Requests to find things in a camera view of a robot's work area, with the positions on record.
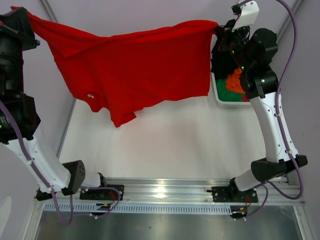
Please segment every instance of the cable clip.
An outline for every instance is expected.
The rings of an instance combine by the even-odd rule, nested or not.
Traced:
[[[34,158],[31,158],[31,160],[26,161],[29,165],[31,165],[35,161]]]

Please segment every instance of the gray wall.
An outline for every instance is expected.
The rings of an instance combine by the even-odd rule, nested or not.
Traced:
[[[320,1],[306,0],[297,14],[298,42],[282,90],[283,111],[294,144],[309,163],[302,169],[304,196],[314,226],[320,226]],[[283,72],[293,42],[293,30],[285,35],[272,67]]]
[[[0,14],[9,12],[12,5],[24,6],[37,16],[46,18],[37,0],[2,0]],[[37,49],[24,52],[23,57],[25,93],[35,98],[48,143],[57,151],[73,98],[43,40]],[[12,197],[11,215],[2,240],[20,239],[36,189],[36,181],[21,160],[0,144],[0,202],[7,196]]]

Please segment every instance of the orange cloth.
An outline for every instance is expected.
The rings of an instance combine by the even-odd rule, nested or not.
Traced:
[[[244,94],[245,92],[243,91],[241,85],[240,85],[240,75],[242,71],[240,67],[234,70],[233,74],[229,74],[226,81],[226,89],[230,92],[234,92],[237,94]]]

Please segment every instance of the red fabric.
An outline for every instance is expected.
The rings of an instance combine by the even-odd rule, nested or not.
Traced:
[[[93,112],[109,109],[116,127],[134,119],[135,111],[164,100],[208,95],[216,22],[192,20],[101,37],[30,13],[29,19],[49,44],[72,95]]]

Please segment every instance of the table surface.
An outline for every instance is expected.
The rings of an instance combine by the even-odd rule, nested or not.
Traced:
[[[230,179],[266,154],[251,106],[219,108],[212,89],[136,116],[116,128],[107,109],[76,100],[60,161],[82,160],[108,178]]]

